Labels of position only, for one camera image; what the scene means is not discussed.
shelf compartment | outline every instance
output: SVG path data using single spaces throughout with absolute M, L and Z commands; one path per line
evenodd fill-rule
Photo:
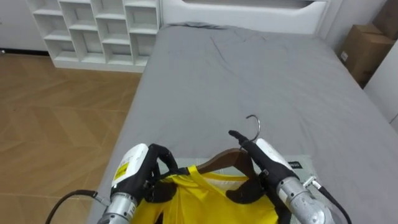
M 71 30 L 70 33 L 81 62 L 105 63 L 105 56 L 97 31 Z
M 130 45 L 126 21 L 98 19 L 98 32 L 104 44 Z
M 132 57 L 135 65 L 145 66 L 154 48 L 156 35 L 130 34 Z
M 61 16 L 35 15 L 39 32 L 45 40 L 71 41 L 67 25 Z
M 90 4 L 61 2 L 65 21 L 71 30 L 97 30 Z
M 46 40 L 45 43 L 53 60 L 78 62 L 78 57 L 71 41 Z
M 93 0 L 92 5 L 97 19 L 126 19 L 122 0 Z
M 134 24 L 129 29 L 132 34 L 156 34 L 157 26 L 152 24 Z
M 133 65 L 130 46 L 104 44 L 104 51 L 110 65 Z
M 134 34 L 156 34 L 159 23 L 156 8 L 126 7 L 129 32 Z
M 64 40 L 72 41 L 67 30 L 54 30 L 44 37 L 45 40 Z
M 156 8 L 156 0 L 126 0 L 125 6 Z
M 28 0 L 27 3 L 35 15 L 62 16 L 57 0 Z

mattress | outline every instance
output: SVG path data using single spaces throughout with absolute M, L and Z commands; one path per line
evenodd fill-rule
M 99 187 L 109 195 L 123 154 L 141 142 L 176 158 L 237 147 L 235 129 L 282 155 L 307 155 L 353 223 L 398 223 L 398 135 L 317 37 L 201 24 L 157 35 Z M 104 208 L 94 203 L 88 223 Z

metal cylinder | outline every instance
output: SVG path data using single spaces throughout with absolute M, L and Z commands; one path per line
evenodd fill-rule
M 125 193 L 115 193 L 97 224 L 130 224 L 137 208 L 137 201 Z
M 297 178 L 288 177 L 281 181 L 277 193 L 300 223 L 335 223 L 330 209 L 317 200 Z

yellow sticker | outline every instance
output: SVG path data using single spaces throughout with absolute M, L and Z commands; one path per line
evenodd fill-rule
M 119 177 L 121 177 L 122 175 L 126 174 L 127 166 L 129 166 L 129 163 L 125 163 L 125 164 L 123 164 L 121 167 L 119 167 L 119 168 L 118 168 L 118 171 L 116 171 L 116 174 L 115 174 L 113 180 L 116 180 L 117 178 L 119 178 Z

wooden floor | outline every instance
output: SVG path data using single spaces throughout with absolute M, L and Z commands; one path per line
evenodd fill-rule
M 1 223 L 43 224 L 62 195 L 97 188 L 140 77 L 0 55 Z M 90 204 L 68 200 L 52 223 L 83 224 Z

